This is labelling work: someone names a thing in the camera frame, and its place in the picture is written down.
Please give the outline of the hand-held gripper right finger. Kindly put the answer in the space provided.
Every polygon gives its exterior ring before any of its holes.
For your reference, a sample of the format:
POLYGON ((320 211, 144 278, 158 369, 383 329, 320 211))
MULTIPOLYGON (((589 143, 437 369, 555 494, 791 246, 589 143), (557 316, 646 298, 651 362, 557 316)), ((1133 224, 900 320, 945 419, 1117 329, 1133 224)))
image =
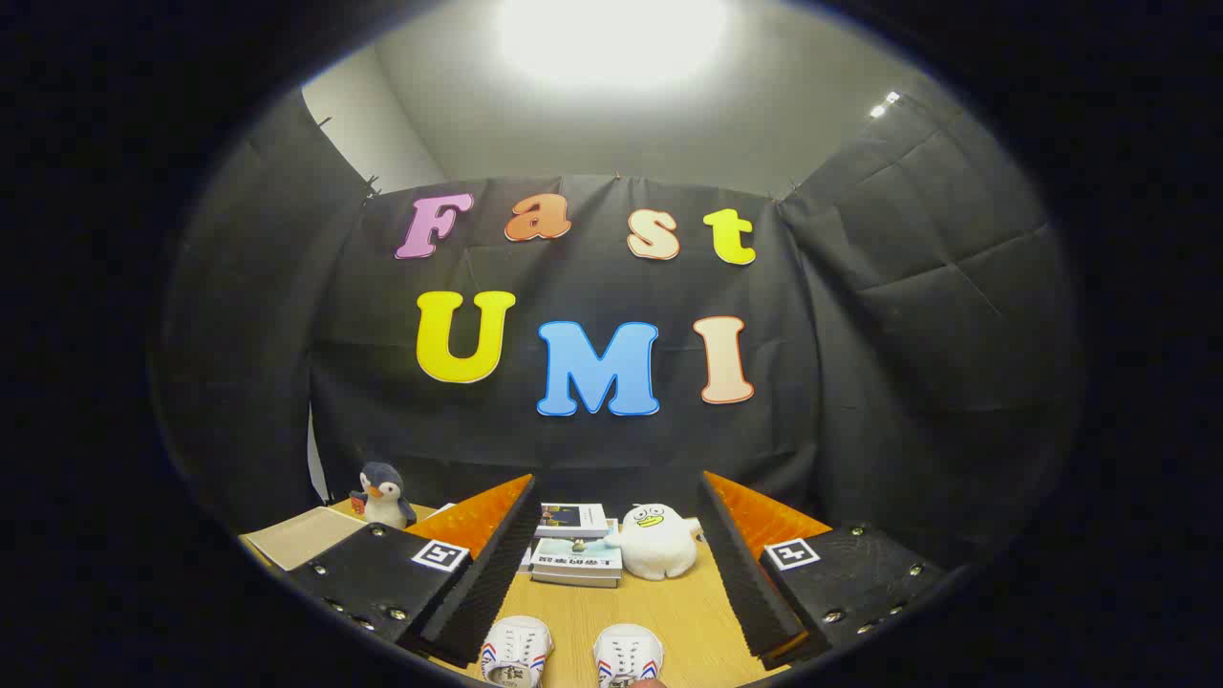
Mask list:
POLYGON ((885 631, 947 576, 882 528, 826 525, 711 470, 697 518, 745 643, 769 670, 885 631))

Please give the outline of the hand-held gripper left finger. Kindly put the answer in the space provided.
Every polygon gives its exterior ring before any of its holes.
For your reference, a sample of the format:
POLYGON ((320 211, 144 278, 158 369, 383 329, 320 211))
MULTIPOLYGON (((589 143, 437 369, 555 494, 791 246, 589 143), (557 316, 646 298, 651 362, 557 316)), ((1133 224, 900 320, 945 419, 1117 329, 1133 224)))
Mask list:
POLYGON ((525 474, 407 528, 367 524, 287 569, 323 613, 406 653, 478 660, 538 524, 525 474))

